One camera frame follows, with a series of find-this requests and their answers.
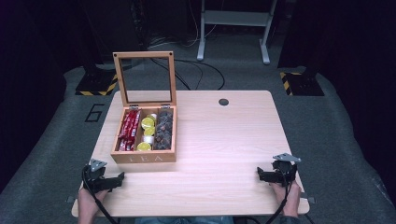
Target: yellow lid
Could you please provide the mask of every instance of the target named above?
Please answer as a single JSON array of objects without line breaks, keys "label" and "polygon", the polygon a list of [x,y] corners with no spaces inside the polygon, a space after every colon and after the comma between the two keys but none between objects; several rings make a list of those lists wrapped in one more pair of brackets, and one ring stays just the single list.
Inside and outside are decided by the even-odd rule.
[{"label": "yellow lid", "polygon": [[147,142],[141,142],[139,145],[137,145],[136,148],[138,151],[150,151],[151,150],[151,145]]},{"label": "yellow lid", "polygon": [[147,128],[154,127],[154,120],[151,118],[143,118],[142,119],[142,128],[146,130]]},{"label": "yellow lid", "polygon": [[147,129],[145,129],[143,135],[145,136],[152,136],[155,133],[155,128],[154,127],[148,127]]},{"label": "yellow lid", "polygon": [[152,120],[154,120],[154,122],[157,119],[157,115],[156,114],[149,114],[146,117],[151,118]]}]

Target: gray carpet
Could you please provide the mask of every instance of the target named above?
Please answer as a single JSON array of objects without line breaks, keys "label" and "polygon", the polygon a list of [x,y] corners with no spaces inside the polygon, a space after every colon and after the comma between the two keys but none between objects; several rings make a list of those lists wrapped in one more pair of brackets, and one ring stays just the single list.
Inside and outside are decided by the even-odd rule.
[{"label": "gray carpet", "polygon": [[[219,69],[223,90],[268,90],[273,94],[291,151],[301,157],[299,172],[304,188],[317,203],[308,215],[315,223],[396,223],[394,206],[383,190],[375,170],[364,160],[353,137],[348,114],[332,84],[318,75],[325,96],[288,96],[277,69],[282,38],[276,36],[269,49],[271,64],[264,65],[257,35],[224,35],[206,42],[204,63]],[[195,61],[198,43],[191,47],[167,44],[150,50],[173,50],[176,59]],[[222,78],[202,66],[198,90],[216,90]],[[195,89],[200,72],[188,63],[176,63],[177,72]],[[112,95],[77,96],[75,88],[84,71],[64,74],[67,90],[40,141],[0,195],[0,223],[77,223],[71,215],[80,171],[91,157]],[[186,87],[177,82],[178,90]],[[98,122],[84,122],[94,104],[103,111]],[[256,217],[264,222],[268,217]],[[309,223],[301,216],[302,223]],[[133,223],[123,218],[121,223]],[[100,217],[96,223],[108,223]]]}]

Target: hand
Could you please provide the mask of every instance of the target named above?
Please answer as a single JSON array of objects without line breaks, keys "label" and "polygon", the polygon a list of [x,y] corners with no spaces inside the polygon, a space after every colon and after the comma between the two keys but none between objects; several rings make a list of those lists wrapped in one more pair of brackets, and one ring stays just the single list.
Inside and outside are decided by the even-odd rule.
[{"label": "hand", "polygon": [[[108,191],[102,190],[95,194],[96,198],[102,203]],[[80,189],[78,193],[78,224],[91,224],[99,211],[95,199],[87,189]]]},{"label": "hand", "polygon": [[[279,204],[285,199],[286,190],[284,187],[278,185],[277,183],[270,183],[273,188],[276,200]],[[300,204],[301,188],[296,181],[291,183],[290,192],[287,198],[287,202],[283,207],[283,216],[286,217],[298,217],[298,206]]]}]

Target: person's arm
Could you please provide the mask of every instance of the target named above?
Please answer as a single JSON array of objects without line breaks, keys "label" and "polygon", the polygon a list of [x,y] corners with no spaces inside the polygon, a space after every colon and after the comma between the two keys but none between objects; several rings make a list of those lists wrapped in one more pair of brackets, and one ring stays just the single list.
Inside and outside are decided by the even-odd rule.
[{"label": "person's arm", "polygon": [[[281,204],[285,199],[285,188],[276,183],[270,183],[270,186],[273,187],[277,202]],[[300,223],[300,220],[298,219],[298,206],[300,204],[300,197],[301,188],[296,181],[293,181],[290,186],[287,202],[282,210],[283,217],[280,219],[280,223]]]},{"label": "person's arm", "polygon": [[[95,194],[101,203],[106,195],[107,190]],[[98,211],[99,207],[92,195],[86,189],[81,189],[78,192],[78,224],[92,224]]]}]

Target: wooden box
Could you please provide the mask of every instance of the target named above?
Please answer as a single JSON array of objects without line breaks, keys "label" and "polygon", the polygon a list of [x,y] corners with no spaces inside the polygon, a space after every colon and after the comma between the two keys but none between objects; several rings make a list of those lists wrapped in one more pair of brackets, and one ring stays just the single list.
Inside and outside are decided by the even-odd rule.
[{"label": "wooden box", "polygon": [[[120,115],[120,125],[111,156],[116,163],[175,162],[177,160],[177,99],[173,52],[114,52],[113,58],[120,85],[123,112]],[[134,136],[133,149],[128,150],[129,148],[123,147],[127,140],[121,137],[126,133],[124,127],[129,124],[125,122],[126,116],[135,111],[140,111],[140,116],[136,129],[129,131],[130,135],[126,134]],[[153,138],[148,137],[150,132],[145,132],[144,129],[147,130],[151,124],[143,121],[142,125],[142,120],[147,117],[155,120],[154,128],[151,128],[151,132],[155,130]],[[151,149],[138,150],[143,146],[147,147],[146,142],[150,144]]]}]

